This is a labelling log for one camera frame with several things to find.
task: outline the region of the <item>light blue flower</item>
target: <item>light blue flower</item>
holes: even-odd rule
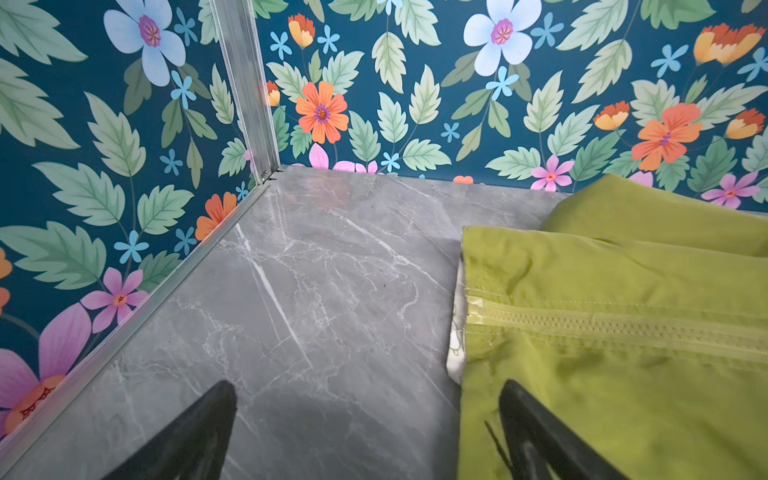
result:
[[[562,23],[553,25],[552,18],[553,18],[552,12],[549,12],[544,17],[544,28],[536,27],[533,30],[531,30],[531,37],[539,37],[539,39],[536,41],[536,45],[534,45],[533,48],[541,47],[545,41],[547,42],[547,45],[549,45],[550,47],[554,47],[553,33],[557,33],[560,30],[562,30],[564,25]]]
[[[127,262],[128,257],[133,257],[134,262],[136,263],[141,262],[141,255],[139,255],[139,252],[149,248],[149,243],[147,242],[136,243],[138,242],[138,240],[139,240],[139,233],[136,230],[131,230],[131,233],[128,234],[128,243],[117,242],[114,245],[115,250],[125,250],[125,253],[123,253],[123,256],[120,257],[120,263]]]
[[[288,34],[286,32],[280,34],[280,38],[278,38],[277,34],[271,31],[270,37],[276,42],[270,45],[270,50],[277,50],[277,56],[280,57],[280,60],[283,60],[283,54],[293,55],[293,50],[288,45],[285,45],[286,41],[288,41]]]
[[[751,71],[752,73],[746,78],[746,81],[754,80],[755,77],[757,77],[757,74],[760,73],[760,70],[768,71],[768,58],[766,58],[765,47],[760,47],[755,50],[755,53],[752,54],[752,58],[755,59],[755,63],[744,65],[742,68],[739,68],[738,72],[736,72],[737,74],[745,74],[748,71]]]
[[[190,46],[190,37],[197,42],[197,35],[192,31],[192,27],[194,27],[194,19],[188,18],[187,20],[184,20],[184,13],[181,11],[181,8],[178,7],[176,7],[176,16],[181,23],[174,25],[174,31],[179,35],[184,34],[184,44],[187,47]]]
[[[382,3],[386,2],[386,14],[389,15],[392,13],[392,5],[395,7],[402,7],[402,0],[376,0],[376,3],[381,5]]]
[[[243,198],[250,193],[248,189],[245,188],[245,182],[241,183],[239,187],[235,187],[235,191],[237,192],[237,201],[239,202],[243,201]]]
[[[187,230],[187,234],[184,235],[184,230],[181,228],[176,229],[176,238],[181,240],[181,242],[176,244],[176,247],[174,247],[174,252],[181,251],[181,249],[184,249],[184,255],[190,254],[190,246],[197,245],[197,240],[192,237],[192,234],[194,233],[194,227],[190,227],[189,230]]]
[[[179,175],[179,167],[181,166],[181,160],[176,160],[176,151],[171,148],[168,151],[168,156],[165,155],[160,156],[160,161],[167,165],[165,167],[165,170],[163,170],[164,173],[169,174],[171,170],[174,171],[174,175]]]
[[[458,122],[454,122],[453,126],[448,124],[443,124],[443,127],[445,127],[445,131],[440,134],[441,137],[448,137],[448,143],[451,143],[451,140],[454,138],[458,138],[458,134],[456,133],[456,129],[458,128]]]
[[[490,81],[487,84],[485,84],[485,88],[487,90],[493,90],[494,88],[496,91],[493,92],[493,99],[496,100],[502,92],[504,92],[505,97],[511,97],[512,95],[512,89],[509,87],[509,85],[515,83],[518,78],[520,78],[520,75],[514,74],[507,77],[507,68],[506,67],[499,67],[498,68],[498,81]]]
[[[682,47],[675,50],[674,53],[672,53],[672,45],[666,44],[661,49],[661,54],[664,56],[664,58],[658,58],[652,61],[650,63],[650,66],[652,68],[661,67],[659,68],[659,71],[656,73],[656,76],[658,78],[661,78],[668,68],[671,71],[679,71],[680,62],[675,60],[675,58],[685,55],[685,52],[687,51],[688,51],[688,45],[683,45]]]
[[[329,27],[328,25],[326,25],[326,27],[324,29],[324,32],[326,33],[325,37],[318,37],[317,38],[317,43],[324,43],[325,44],[323,46],[323,53],[328,53],[328,49],[329,48],[331,50],[333,50],[333,51],[339,51],[336,48],[336,46],[333,44],[333,42],[339,41],[339,38],[341,38],[339,36],[339,34],[338,33],[334,33],[333,35],[331,35],[331,27]]]
[[[190,105],[187,103],[187,99],[189,98],[190,100],[197,100],[197,95],[190,91],[190,87],[192,86],[192,77],[187,75],[184,78],[184,81],[181,81],[179,72],[175,70],[170,73],[170,76],[173,77],[174,83],[176,86],[178,86],[178,88],[174,89],[170,93],[170,97],[174,100],[181,97],[181,104],[184,106],[184,110],[187,110],[190,107]]]
[[[384,158],[386,158],[386,160],[382,160],[382,167],[386,167],[388,172],[392,171],[392,167],[397,168],[398,170],[400,169],[400,164],[397,163],[400,154],[394,154],[390,157],[388,153],[384,152]]]

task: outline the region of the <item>pink flower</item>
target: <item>pink flower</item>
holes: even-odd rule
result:
[[[89,310],[107,307],[94,318],[94,333],[99,333],[110,326],[115,313],[118,315],[118,325],[125,323],[132,311],[129,305],[139,306],[149,296],[147,292],[134,292],[143,279],[144,272],[136,270],[128,275],[123,283],[120,272],[112,267],[107,268],[104,274],[104,286],[109,292],[96,290],[80,300],[80,303]]]
[[[328,154],[319,144],[314,144],[312,148],[310,148],[310,163],[312,164],[313,168],[328,170]],[[333,165],[333,170],[342,172],[357,172],[358,174],[373,175],[378,169],[379,165],[375,161],[369,163],[368,168],[366,168],[366,166],[363,164],[356,164],[346,160],[336,162],[336,164]]]
[[[704,200],[712,200],[710,203],[715,205],[725,205],[728,208],[734,210],[739,208],[741,200],[739,197],[752,197],[760,192],[760,187],[753,185],[749,187],[749,184],[755,181],[757,178],[757,172],[746,174],[741,177],[741,180],[736,182],[736,175],[728,174],[720,181],[720,186],[723,188],[714,188],[701,194],[701,198]]]
[[[533,185],[531,185],[531,190],[541,190],[543,188],[547,192],[554,192],[558,189],[555,184],[565,187],[566,185],[573,183],[573,180],[571,180],[568,175],[563,174],[571,171],[571,168],[574,167],[576,162],[569,160],[563,162],[560,167],[558,167],[558,163],[560,163],[560,159],[555,155],[552,155],[547,159],[546,170],[542,167],[534,168],[531,171],[531,175],[536,178],[541,178],[541,180],[536,180]]]
[[[0,349],[0,438],[16,430],[61,383],[91,335],[80,303],[59,313],[40,335],[39,377],[11,350]]]
[[[651,172],[637,172],[629,177],[633,182],[638,182],[640,185],[646,187],[652,187],[654,185],[654,175]]]

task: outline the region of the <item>leaf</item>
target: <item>leaf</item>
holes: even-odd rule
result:
[[[696,167],[690,171],[688,187],[700,194],[715,188],[734,165],[736,148],[728,148],[724,138],[712,137],[712,143],[704,155],[696,157]]]
[[[288,148],[288,122],[286,122],[285,106],[277,108],[274,112],[272,112],[272,126],[275,129],[277,151],[283,151]]]
[[[744,0],[743,2],[741,2],[741,13],[751,12],[752,10],[757,8],[757,6],[760,5],[762,1],[763,0]]]
[[[757,182],[757,186],[760,187],[760,191],[752,196],[752,200],[755,200],[758,204],[768,201],[768,177]]]
[[[192,85],[190,86],[190,91],[192,93],[198,94],[202,98],[205,98],[207,100],[211,99],[208,88],[206,88],[205,84],[202,81],[200,81],[200,75],[197,73],[197,70],[195,70],[192,65],[185,63],[184,65],[177,67],[177,70],[179,71],[181,80],[184,80],[186,77],[192,77]]]
[[[187,149],[187,167],[192,173],[192,186],[197,188],[200,185],[200,172],[203,171],[203,156],[200,155],[192,137],[190,137],[190,146]]]
[[[480,147],[480,134],[482,133],[482,124],[475,128],[472,128],[464,138],[462,138],[462,147],[458,149],[456,154],[456,161],[462,161],[467,158],[467,155],[477,150]]]
[[[0,46],[18,57],[18,50],[46,65],[50,57],[64,61],[88,58],[65,36],[56,31],[59,21],[36,0],[0,0]]]
[[[147,159],[146,150],[139,147],[139,132],[131,132],[125,115],[115,115],[99,97],[87,92],[85,96],[96,120],[96,123],[88,122],[88,127],[96,137],[94,145],[104,155],[102,160],[116,174],[133,177]]]
[[[614,40],[594,54],[594,60],[587,65],[587,73],[581,76],[576,98],[571,103],[577,104],[594,94],[601,94],[609,85],[619,81],[621,72],[632,63],[632,48],[626,40]]]
[[[598,0],[587,5],[584,14],[571,23],[574,29],[557,49],[573,50],[581,47],[583,51],[595,42],[603,43],[608,34],[617,31],[624,23],[627,17],[627,3],[627,0]]]
[[[230,177],[237,175],[246,166],[245,159],[245,145],[242,140],[235,138],[234,141],[228,141],[227,147],[221,151],[221,163],[219,163],[219,177],[225,174],[229,174]]]
[[[283,90],[288,100],[296,103],[298,97],[304,96],[301,89],[310,81],[301,75],[301,71],[298,68],[291,67],[286,61],[282,65],[271,61],[266,66],[272,71],[272,74],[275,76],[275,83]]]
[[[608,164],[608,159],[616,153],[616,142],[625,130],[612,131],[602,138],[593,138],[587,147],[581,147],[576,152],[576,163],[569,174],[576,182],[589,180],[600,173]]]
[[[413,85],[411,94],[411,104],[408,111],[411,119],[417,124],[428,124],[435,120],[438,114],[437,107],[440,106],[440,85],[435,84],[435,76],[428,65],[424,65],[421,82]]]
[[[451,159],[440,151],[440,145],[429,140],[411,140],[402,152],[402,160],[411,170],[435,170],[437,165],[450,165]]]
[[[156,257],[150,253],[139,264],[138,269],[144,273],[144,279],[136,290],[152,293],[165,280],[165,277],[174,272],[180,263],[178,253],[169,255],[167,250],[163,250]]]
[[[491,100],[491,106],[488,108],[488,126],[495,128],[503,137],[510,138],[512,132],[509,129],[507,118],[509,118],[509,112],[504,105],[496,100]]]
[[[32,165],[40,170],[56,187],[56,200],[67,205],[71,214],[86,217],[89,225],[106,227],[120,221],[125,209],[125,193],[120,185],[113,185],[105,172],[101,176],[88,165],[78,164],[74,169],[67,165],[41,162]]]
[[[464,104],[457,108],[453,115],[452,120],[458,120],[468,115],[477,115],[485,106],[485,102],[491,97],[491,91],[483,88],[482,90],[473,91],[467,95],[464,100]]]
[[[400,38],[388,31],[373,44],[371,56],[376,63],[373,65],[382,83],[388,84],[394,91],[402,93],[402,76],[406,74],[406,56],[402,53],[403,45]]]
[[[210,127],[208,122],[206,122],[205,115],[201,114],[199,111],[190,109],[185,110],[184,114],[187,116],[187,120],[190,122],[192,131],[198,137],[210,138],[211,140],[216,140],[218,138],[216,132],[213,130],[213,128]]]
[[[318,20],[322,23],[326,22],[326,13],[323,11],[323,4],[320,0],[304,0],[304,5],[309,5],[312,9],[312,13],[315,14]]]
[[[0,227],[0,241],[24,256],[15,265],[28,272],[41,272],[35,280],[58,283],[59,290],[76,290],[101,278],[107,249],[100,239],[91,241],[88,232],[74,233],[56,222],[46,228],[14,225]]]
[[[571,153],[584,140],[587,131],[592,127],[592,118],[599,105],[586,107],[578,114],[568,115],[554,128],[554,133],[547,138],[547,147],[553,155],[561,156]]]
[[[320,81],[323,77],[323,64],[320,63],[320,50],[315,50],[310,59],[310,80],[312,83]]]
[[[518,80],[512,84],[512,90],[524,101],[531,101],[533,95],[531,94],[531,84],[528,83],[528,79],[531,77],[531,70],[524,64],[518,63],[517,65],[509,65],[509,76],[516,74],[519,76]]]
[[[533,102],[525,107],[528,115],[523,117],[523,123],[530,131],[540,134],[557,121],[560,106],[563,105],[563,91],[558,90],[562,73],[560,70],[547,80],[543,88],[537,88],[533,94]]]
[[[643,127],[651,120],[661,121],[661,115],[669,107],[680,103],[680,97],[674,95],[674,85],[659,80],[655,84],[648,80],[632,82],[635,99],[630,103],[632,114],[637,118],[637,124]]]
[[[123,80],[127,84],[123,99],[123,111],[126,115],[130,115],[152,95],[152,84],[141,67],[141,58],[137,58],[134,63],[128,65],[123,74]]]
[[[692,104],[696,101],[697,98],[699,98],[699,95],[701,95],[701,92],[704,91],[704,88],[707,87],[707,74],[701,75],[701,78],[696,80],[688,90],[688,93],[685,94],[685,103]]]
[[[437,17],[432,13],[429,0],[402,0],[402,7],[395,8],[395,23],[402,28],[402,34],[415,44],[423,41],[432,47],[440,45],[435,23]]]
[[[253,14],[269,18],[270,13],[280,13],[288,6],[283,0],[251,0]]]
[[[290,133],[290,145],[293,147],[293,158],[298,158],[306,152],[306,149],[312,144],[312,134],[304,133],[301,125],[293,125],[293,131]]]
[[[386,2],[378,3],[376,0],[334,0],[328,5],[331,10],[341,15],[349,15],[349,20],[360,20],[366,18],[366,22],[371,19],[373,14],[381,13],[386,6]]]
[[[139,225],[150,235],[166,233],[168,227],[175,225],[176,219],[184,215],[184,205],[192,197],[194,195],[188,190],[175,190],[173,185],[167,185],[161,190],[160,185],[157,185],[149,197],[144,194],[139,198],[136,207]]]
[[[640,162],[640,160],[632,160],[632,152],[625,151],[618,158],[611,160],[611,164],[603,170],[603,174],[614,174],[626,178],[640,168]]]
[[[379,156],[382,145],[379,143],[379,134],[373,131],[371,122],[364,121],[356,112],[349,111],[349,142],[352,152],[360,160],[370,162]]]
[[[232,95],[227,88],[227,83],[221,79],[219,75],[219,69],[214,63],[214,67],[210,71],[210,103],[216,110],[216,118],[219,122],[228,125],[235,119],[235,105],[232,103]]]
[[[400,102],[392,103],[392,99],[383,92],[379,92],[381,110],[379,114],[379,128],[382,137],[390,143],[397,143],[408,133],[408,124],[406,123],[406,113],[400,108]]]
[[[43,100],[46,93],[22,80],[27,74],[0,58],[0,130],[5,127],[18,141],[30,147],[35,140],[56,148],[79,148],[67,131],[56,121],[61,112]]]
[[[328,59],[328,66],[323,67],[323,81],[333,85],[333,94],[345,94],[357,77],[357,64],[364,54],[361,51],[351,51],[345,55],[340,51],[336,57]]]
[[[173,143],[176,135],[181,132],[184,127],[184,119],[181,117],[181,101],[177,98],[171,100],[168,105],[163,108],[163,134],[160,139],[160,146],[167,148],[168,145]]]
[[[696,104],[701,110],[701,116],[697,122],[701,122],[702,130],[714,128],[715,124],[728,121],[731,115],[744,110],[744,104],[759,97],[768,91],[765,85],[744,87],[744,84],[734,85],[726,90],[721,88],[709,98],[702,98]]]
[[[440,85],[442,87],[450,87],[460,81],[467,81],[472,78],[472,75],[475,74],[475,59],[478,57],[478,53],[480,51],[474,51],[459,57],[454,64],[455,68],[442,79]]]
[[[700,22],[714,13],[707,0],[643,0],[640,6],[643,20],[650,16],[654,28],[664,24],[670,30],[675,30],[680,22]]]
[[[208,45],[212,41],[219,41],[219,34],[214,23],[214,13],[210,10],[210,0],[200,0],[197,6],[200,7],[200,13],[197,14],[197,20],[201,25],[200,43]]]
[[[741,165],[748,172],[768,168],[768,130],[752,137],[752,147],[746,148],[746,157],[742,159]]]
[[[531,172],[539,165],[541,165],[541,155],[538,150],[518,147],[516,151],[505,150],[502,157],[489,161],[485,168],[498,170],[499,177],[507,177],[510,180],[513,178],[525,180],[531,177]]]
[[[656,170],[656,183],[659,184],[659,187],[668,192],[674,192],[677,185],[688,175],[690,170],[688,160],[688,157],[683,155],[671,164],[661,162],[658,170]]]

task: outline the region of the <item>wall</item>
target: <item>wall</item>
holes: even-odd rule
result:
[[[0,11],[2,437],[244,198],[250,169],[207,0]]]
[[[768,211],[768,2],[253,6],[284,164],[567,192],[613,173]]]

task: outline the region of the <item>yellow and orange flower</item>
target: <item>yellow and orange flower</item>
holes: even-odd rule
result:
[[[732,140],[752,137],[763,131],[765,120],[766,116],[754,108],[743,111],[738,117],[730,121],[725,130],[725,136]]]
[[[717,60],[728,65],[749,53],[765,32],[765,28],[755,25],[747,25],[738,30],[731,30],[724,23],[717,27],[706,27],[696,39],[694,57],[700,64]]]
[[[594,118],[594,125],[601,130],[616,130],[629,117],[629,104],[620,101],[617,104],[608,105]]]
[[[194,237],[199,241],[205,240],[205,237],[210,235],[210,232],[214,231],[214,228],[218,227],[219,223],[223,222],[236,206],[237,197],[234,194],[226,192],[223,203],[221,202],[221,197],[218,194],[214,194],[205,202],[205,211],[210,215],[210,218],[197,218],[197,230],[195,230]]]
[[[346,110],[344,95],[333,95],[333,85],[320,82],[320,90],[315,84],[306,84],[302,88],[304,98],[296,99],[296,112],[304,115],[299,125],[305,134],[312,132],[312,141],[317,144],[328,142],[335,144],[341,140],[339,130],[345,131],[349,117],[341,113]]]
[[[11,270],[13,270],[13,266],[11,265],[11,262],[5,259],[5,250],[0,248],[0,278],[7,277],[11,273]],[[2,313],[2,307],[4,307],[10,299],[11,293],[8,289],[0,287],[0,313]]]
[[[266,96],[270,99],[271,107],[276,107],[280,104],[280,90],[275,85],[275,82],[271,80],[266,83]]]
[[[300,13],[288,17],[288,29],[290,36],[301,48],[309,47],[315,39],[315,24]]]
[[[696,105],[678,104],[668,108],[661,115],[664,121],[651,120],[637,137],[646,140],[632,147],[632,160],[642,160],[640,169],[653,171],[661,165],[663,158],[668,164],[685,155],[690,143],[699,137],[702,124],[694,123],[701,116]]]

